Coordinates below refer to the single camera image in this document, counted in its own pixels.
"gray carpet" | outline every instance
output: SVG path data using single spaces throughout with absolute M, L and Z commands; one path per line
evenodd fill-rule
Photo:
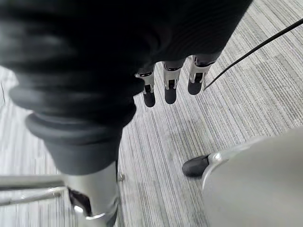
M 207 78 L 303 18 L 303 0 L 255 0 Z M 156 66 L 156 105 L 138 106 L 120 149 L 120 227 L 205 227 L 201 181 L 188 180 L 182 163 L 255 136 L 277 135 L 303 124 L 303 26 L 239 63 L 197 96 L 187 92 L 189 60 L 177 102 L 164 101 L 162 65 Z M 26 111 L 7 92 L 16 81 L 0 70 L 0 174 L 57 173 L 42 142 L 23 124 Z M 0 198 L 21 192 L 0 193 Z M 0 208 L 2 227 L 76 227 L 67 198 Z

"robotic hand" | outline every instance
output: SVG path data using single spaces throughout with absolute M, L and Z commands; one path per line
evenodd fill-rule
M 115 223 L 122 129 L 135 113 L 134 95 L 143 91 L 145 103 L 155 103 L 154 64 L 164 62 L 172 104 L 184 59 L 194 55 L 188 90 L 197 94 L 250 3 L 0 3 L 0 65 L 19 81 L 10 96 L 33 111 L 26 125 L 44 140 L 84 225 Z

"wire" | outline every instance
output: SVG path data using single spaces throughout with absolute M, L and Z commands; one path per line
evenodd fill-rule
M 284 35 L 285 33 L 293 30 L 294 28 L 300 26 L 301 24 L 303 24 L 303 18 L 300 19 L 299 21 L 295 22 L 294 24 L 290 25 L 289 27 L 285 28 L 284 30 L 278 32 L 277 34 L 273 35 L 272 37 L 268 38 L 267 40 L 265 40 L 263 43 L 259 44 L 258 46 L 256 46 L 254 49 L 252 49 L 251 51 L 249 51 L 248 53 L 246 53 L 245 55 L 243 55 L 242 57 L 240 57 L 238 60 L 236 60 L 234 63 L 232 63 L 231 65 L 229 65 L 226 69 L 224 69 L 218 76 L 216 76 L 216 78 L 210 82 L 205 88 L 204 90 L 206 90 L 207 88 L 209 88 L 220 76 L 222 76 L 227 70 L 229 70 L 232 66 L 238 64 L 240 61 L 242 61 L 243 59 L 247 58 L 248 56 L 250 56 L 252 53 L 254 53 L 255 51 L 257 51 L 258 49 L 260 49 L 261 47 L 265 46 L 266 44 L 270 43 L 271 41 L 279 38 L 280 36 Z

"metal bracket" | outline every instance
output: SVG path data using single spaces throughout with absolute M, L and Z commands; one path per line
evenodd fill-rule
M 169 81 L 170 80 L 174 81 L 174 89 L 177 88 L 181 69 L 182 68 L 169 71 L 168 69 L 166 69 L 165 63 L 163 62 L 163 81 L 164 81 L 164 87 L 166 90 L 169 90 Z
M 195 83 L 196 81 L 196 74 L 197 73 L 202 73 L 202 78 L 199 81 L 199 83 L 202 83 L 205 80 L 205 76 L 208 74 L 210 67 L 212 66 L 212 64 L 205 66 L 205 67 L 201 67 L 201 66 L 196 66 L 194 61 L 191 61 L 191 65 L 190 65 L 190 70 L 189 70 L 189 79 L 191 83 Z

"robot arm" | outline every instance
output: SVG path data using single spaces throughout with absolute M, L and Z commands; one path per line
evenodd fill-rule
M 0 65 L 13 70 L 19 81 L 10 96 L 15 104 L 33 111 L 26 125 L 44 140 L 64 175 L 71 203 L 87 226 L 111 227 L 116 220 L 119 143 L 123 127 L 135 113 L 133 96 L 144 89 L 144 81 L 134 74 L 157 61 L 203 53 L 205 47 L 209 54 L 209 35 L 197 48 L 195 42 L 187 49 L 176 47 L 197 40 L 194 33 L 186 39 L 176 35 L 177 27 L 183 26 L 177 26 L 178 21 L 192 15 L 187 10 L 193 6 L 212 7 L 212 15 L 224 11 L 221 21 L 229 26 L 220 30 L 223 39 L 213 39 L 211 45 L 216 46 L 213 51 L 221 51 L 250 0 L 217 3 L 0 3 Z M 220 23 L 217 19 L 195 23 L 207 28 L 215 21 Z

